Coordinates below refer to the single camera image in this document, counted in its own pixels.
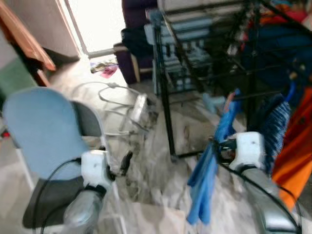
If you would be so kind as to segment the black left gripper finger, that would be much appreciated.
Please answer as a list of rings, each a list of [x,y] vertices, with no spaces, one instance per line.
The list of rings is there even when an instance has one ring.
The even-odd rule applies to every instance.
[[[120,163],[120,175],[121,176],[127,176],[127,172],[131,165],[132,158],[133,158],[133,152],[131,151],[128,151],[127,154],[125,154],[125,156],[123,157]]]

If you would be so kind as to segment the blue shirt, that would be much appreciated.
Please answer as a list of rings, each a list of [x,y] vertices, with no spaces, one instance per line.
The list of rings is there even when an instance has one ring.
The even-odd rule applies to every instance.
[[[240,89],[234,91],[236,95],[240,94]],[[233,122],[236,114],[240,112],[240,102],[232,101],[230,110],[221,116],[214,133],[214,138],[201,154],[197,165],[195,166],[187,185],[190,186],[190,196],[192,205],[187,221],[194,225],[197,221],[208,225],[211,220],[211,200],[215,189],[215,179],[218,172],[217,151],[214,149],[217,142],[222,142],[235,133]]]

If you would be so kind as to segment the blue plastic hanger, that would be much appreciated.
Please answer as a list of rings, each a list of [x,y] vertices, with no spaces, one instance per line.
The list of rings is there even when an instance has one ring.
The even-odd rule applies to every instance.
[[[299,100],[298,82],[291,80],[285,101],[289,105],[294,106]]]

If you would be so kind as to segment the blue plaid garment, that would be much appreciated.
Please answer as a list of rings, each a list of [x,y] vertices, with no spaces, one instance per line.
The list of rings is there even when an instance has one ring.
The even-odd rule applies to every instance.
[[[283,149],[290,114],[290,105],[281,94],[266,99],[258,111],[258,131],[264,139],[264,165],[268,174],[272,174],[275,161]]]

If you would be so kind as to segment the grey folding chair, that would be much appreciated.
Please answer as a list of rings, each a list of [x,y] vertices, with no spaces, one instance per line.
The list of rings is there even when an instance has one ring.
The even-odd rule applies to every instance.
[[[103,130],[102,120],[94,109],[79,101],[70,101],[76,112],[80,133],[90,150],[105,150],[108,164],[111,152],[107,136]],[[15,143],[18,153],[25,157]],[[48,178],[40,178],[30,170],[29,182],[33,194],[23,214],[22,223],[27,234],[61,234],[65,228],[64,212],[78,194],[85,189],[81,176],[81,159],[75,158],[56,167]],[[105,192],[102,199],[98,223],[92,234],[129,234],[128,221],[123,213],[122,200],[118,187],[113,181],[110,190],[96,189]]]

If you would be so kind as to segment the black metal drying rack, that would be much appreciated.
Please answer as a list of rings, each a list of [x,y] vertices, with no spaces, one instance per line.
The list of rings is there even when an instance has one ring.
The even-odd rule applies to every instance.
[[[154,82],[162,102],[164,122],[173,160],[194,156],[193,151],[178,151],[172,117],[174,98],[190,97],[204,112],[218,114],[221,99],[236,89],[248,123],[258,122],[258,107],[277,94],[286,98],[289,86],[268,87],[255,71],[241,64],[243,45],[249,31],[263,25],[284,24],[312,35],[290,11],[293,2],[283,5],[273,0],[159,0],[157,9],[148,12],[145,27],[153,45]]]

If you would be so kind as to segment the orange garment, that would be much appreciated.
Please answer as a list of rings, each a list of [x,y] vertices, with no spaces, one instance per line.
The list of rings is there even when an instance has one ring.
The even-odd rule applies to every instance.
[[[305,96],[290,119],[283,143],[277,156],[272,180],[289,190],[279,196],[288,209],[303,192],[312,173],[312,88],[305,90]]]

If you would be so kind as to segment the blue chair cushion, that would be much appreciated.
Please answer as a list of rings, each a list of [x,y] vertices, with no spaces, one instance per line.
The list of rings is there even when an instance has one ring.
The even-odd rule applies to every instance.
[[[56,167],[90,150],[71,102],[53,89],[15,92],[4,101],[2,113],[25,163],[40,178],[48,178]]]

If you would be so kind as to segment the colourful cloth pile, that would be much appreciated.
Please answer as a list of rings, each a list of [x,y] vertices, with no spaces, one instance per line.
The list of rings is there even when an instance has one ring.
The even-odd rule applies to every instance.
[[[92,74],[99,75],[103,78],[110,78],[118,70],[118,62],[116,59],[90,62],[90,67]]]

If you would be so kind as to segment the dark blue storage box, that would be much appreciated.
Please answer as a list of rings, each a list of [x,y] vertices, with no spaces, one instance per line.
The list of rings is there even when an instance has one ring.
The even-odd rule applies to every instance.
[[[284,24],[252,28],[243,45],[241,64],[268,87],[283,89],[296,76],[297,87],[310,84],[312,35]]]

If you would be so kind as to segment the green storage bin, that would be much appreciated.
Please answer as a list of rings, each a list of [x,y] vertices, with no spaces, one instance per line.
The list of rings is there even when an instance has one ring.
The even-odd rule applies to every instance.
[[[0,65],[0,102],[14,92],[37,86],[37,82],[19,58]]]

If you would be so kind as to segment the peach hanging cloth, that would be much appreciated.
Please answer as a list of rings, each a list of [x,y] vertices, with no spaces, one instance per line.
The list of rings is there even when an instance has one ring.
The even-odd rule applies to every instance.
[[[16,43],[22,49],[27,58],[39,61],[49,71],[57,69],[48,53],[3,0],[0,0],[0,29],[9,42]]]

